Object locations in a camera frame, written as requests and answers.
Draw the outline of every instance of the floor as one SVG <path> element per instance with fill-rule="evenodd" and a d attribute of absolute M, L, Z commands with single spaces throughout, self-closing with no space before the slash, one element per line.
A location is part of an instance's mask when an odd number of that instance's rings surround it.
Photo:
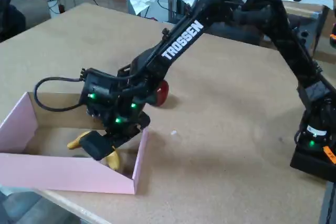
<path fill-rule="evenodd" d="M 27 191 L 6 196 L 0 191 L 0 224 L 84 224 L 74 214 Z"/>

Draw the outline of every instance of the red object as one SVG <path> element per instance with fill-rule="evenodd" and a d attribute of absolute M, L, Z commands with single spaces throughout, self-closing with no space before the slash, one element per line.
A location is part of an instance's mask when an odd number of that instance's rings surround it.
<path fill-rule="evenodd" d="M 167 99 L 169 93 L 169 85 L 165 80 L 161 81 L 156 91 L 156 104 L 153 106 L 160 107 Z"/>

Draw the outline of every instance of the yellow object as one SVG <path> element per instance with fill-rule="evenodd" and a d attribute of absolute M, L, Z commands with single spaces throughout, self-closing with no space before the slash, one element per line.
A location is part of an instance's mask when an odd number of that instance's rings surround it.
<path fill-rule="evenodd" d="M 120 158 L 117 150 L 113 147 L 114 152 L 106 157 L 106 163 L 112 170 L 118 170 L 120 168 Z"/>
<path fill-rule="evenodd" d="M 90 131 L 80 134 L 75 140 L 68 143 L 67 145 L 68 149 L 73 150 L 73 149 L 80 148 L 81 147 L 79 144 L 80 139 L 88 133 L 90 133 Z M 112 170 L 118 170 L 120 168 L 120 158 L 114 146 L 113 146 L 113 149 L 114 149 L 114 152 L 112 152 L 110 155 L 106 157 L 106 163 Z"/>
<path fill-rule="evenodd" d="M 72 142 L 68 143 L 67 147 L 69 150 L 73 150 L 73 149 L 77 149 L 80 146 L 79 141 L 82 137 L 84 137 L 86 134 L 90 133 L 90 131 L 84 132 L 82 134 L 80 134 L 75 140 L 73 140 Z"/>

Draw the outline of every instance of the green led light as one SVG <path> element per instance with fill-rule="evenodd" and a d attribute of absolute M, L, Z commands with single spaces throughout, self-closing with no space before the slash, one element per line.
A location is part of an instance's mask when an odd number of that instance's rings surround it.
<path fill-rule="evenodd" d="M 95 98 L 97 98 L 97 96 L 96 96 L 96 94 L 89 94 L 89 98 L 95 99 Z"/>

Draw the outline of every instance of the orange label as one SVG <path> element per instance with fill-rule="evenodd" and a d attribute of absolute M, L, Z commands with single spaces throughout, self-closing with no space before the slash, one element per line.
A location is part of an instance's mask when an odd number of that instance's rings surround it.
<path fill-rule="evenodd" d="M 329 146 L 325 146 L 323 147 L 324 152 L 326 153 L 326 155 L 328 156 L 328 158 L 330 159 L 330 161 L 336 165 L 336 156 L 335 154 L 333 154 L 333 152 L 330 150 Z"/>

